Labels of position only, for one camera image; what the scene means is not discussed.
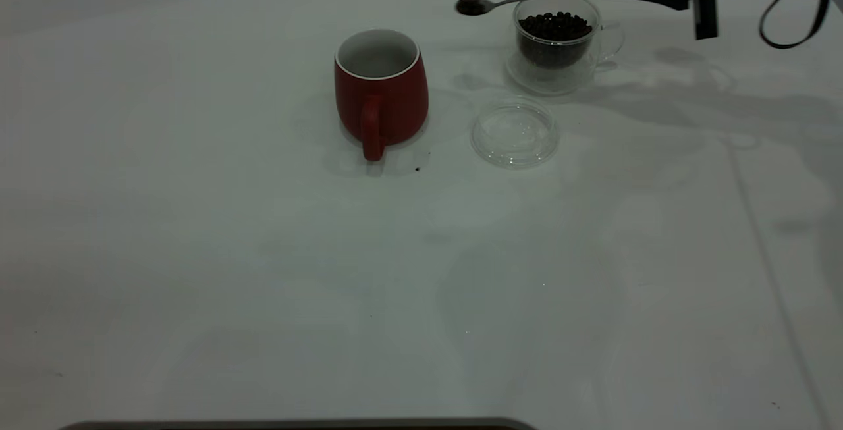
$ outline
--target white tabletop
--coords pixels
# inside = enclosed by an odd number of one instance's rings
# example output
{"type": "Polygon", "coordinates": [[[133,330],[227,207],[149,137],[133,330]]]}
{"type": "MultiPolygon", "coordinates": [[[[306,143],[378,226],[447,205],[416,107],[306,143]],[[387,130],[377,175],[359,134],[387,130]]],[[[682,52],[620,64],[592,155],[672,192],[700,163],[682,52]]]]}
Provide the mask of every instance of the white tabletop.
{"type": "Polygon", "coordinates": [[[705,41],[598,0],[615,69],[509,171],[467,132],[511,11],[454,1],[0,0],[0,428],[843,428],[840,11],[778,51],[770,0],[705,41]],[[431,108],[371,166],[331,64],[373,26],[418,40],[431,108]]]}

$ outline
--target red mug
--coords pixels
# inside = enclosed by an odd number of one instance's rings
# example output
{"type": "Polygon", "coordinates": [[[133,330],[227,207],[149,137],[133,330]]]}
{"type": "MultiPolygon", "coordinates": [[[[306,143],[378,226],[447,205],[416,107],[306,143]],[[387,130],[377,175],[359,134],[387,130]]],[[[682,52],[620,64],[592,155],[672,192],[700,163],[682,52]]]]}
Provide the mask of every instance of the red mug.
{"type": "Polygon", "coordinates": [[[383,148],[415,135],[427,118],[427,77],[419,45],[374,28],[344,41],[334,57],[334,91],[343,125],[380,160],[383,148]]]}

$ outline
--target glass saucer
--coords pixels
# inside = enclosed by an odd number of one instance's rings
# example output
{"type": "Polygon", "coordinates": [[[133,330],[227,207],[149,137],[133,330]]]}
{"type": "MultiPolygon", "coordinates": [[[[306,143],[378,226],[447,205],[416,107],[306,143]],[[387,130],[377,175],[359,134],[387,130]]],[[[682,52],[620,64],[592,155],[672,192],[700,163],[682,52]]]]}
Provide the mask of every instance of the glass saucer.
{"type": "Polygon", "coordinates": [[[472,147],[504,169],[525,169],[548,160],[559,134],[547,108],[528,97],[512,96],[485,106],[472,127],[472,147]]]}

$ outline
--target mug handle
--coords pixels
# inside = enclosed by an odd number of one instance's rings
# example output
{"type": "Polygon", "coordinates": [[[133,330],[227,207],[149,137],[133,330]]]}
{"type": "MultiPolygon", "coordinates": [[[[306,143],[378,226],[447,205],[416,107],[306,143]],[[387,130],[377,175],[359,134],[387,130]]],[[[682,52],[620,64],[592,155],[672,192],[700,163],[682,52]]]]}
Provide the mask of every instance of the mug handle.
{"type": "Polygon", "coordinates": [[[364,143],[364,157],[377,162],[383,157],[385,139],[380,136],[380,96],[368,96],[360,116],[361,140],[364,143]]]}
{"type": "Polygon", "coordinates": [[[609,58],[618,54],[620,48],[624,45],[626,34],[624,29],[620,27],[620,22],[606,22],[600,25],[600,58],[599,60],[608,61],[609,58]]]}

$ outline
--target coffee grounds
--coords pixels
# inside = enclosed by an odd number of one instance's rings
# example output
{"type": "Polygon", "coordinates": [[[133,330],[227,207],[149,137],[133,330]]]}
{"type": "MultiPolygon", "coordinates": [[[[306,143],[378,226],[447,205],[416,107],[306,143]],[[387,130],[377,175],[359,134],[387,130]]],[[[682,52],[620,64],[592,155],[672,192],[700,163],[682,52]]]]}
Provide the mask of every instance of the coffee grounds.
{"type": "Polygon", "coordinates": [[[485,7],[483,7],[481,0],[458,0],[457,12],[469,16],[483,15],[485,7]]]}
{"type": "MultiPolygon", "coordinates": [[[[537,39],[551,42],[572,41],[590,34],[593,28],[588,21],[571,13],[559,12],[556,15],[528,16],[518,20],[525,32],[537,39]]],[[[549,45],[531,37],[518,34],[518,49],[528,61],[544,68],[566,68],[585,55],[591,40],[572,45],[549,45]]]]}
{"type": "Polygon", "coordinates": [[[585,19],[567,12],[557,12],[557,15],[545,13],[544,15],[528,16],[523,20],[518,20],[518,23],[525,32],[533,35],[533,37],[551,41],[576,40],[592,31],[591,26],[585,19]]]}

